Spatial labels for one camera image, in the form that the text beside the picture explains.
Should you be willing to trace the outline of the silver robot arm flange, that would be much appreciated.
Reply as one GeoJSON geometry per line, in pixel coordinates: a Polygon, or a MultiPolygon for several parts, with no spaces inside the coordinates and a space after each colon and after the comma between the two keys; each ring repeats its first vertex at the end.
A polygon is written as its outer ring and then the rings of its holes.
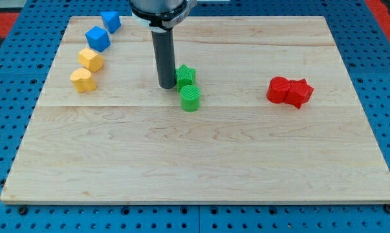
{"type": "Polygon", "coordinates": [[[196,0],[130,0],[132,17],[157,33],[171,30],[184,21],[197,5],[196,0]]]}

